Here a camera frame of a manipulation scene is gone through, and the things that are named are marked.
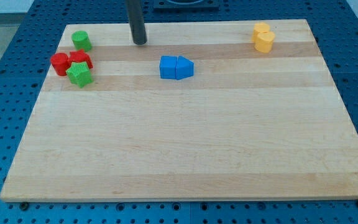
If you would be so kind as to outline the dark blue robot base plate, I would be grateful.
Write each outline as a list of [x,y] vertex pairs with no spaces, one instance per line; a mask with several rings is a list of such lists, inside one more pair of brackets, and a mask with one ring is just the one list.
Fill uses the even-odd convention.
[[220,0],[153,0],[153,12],[218,10]]

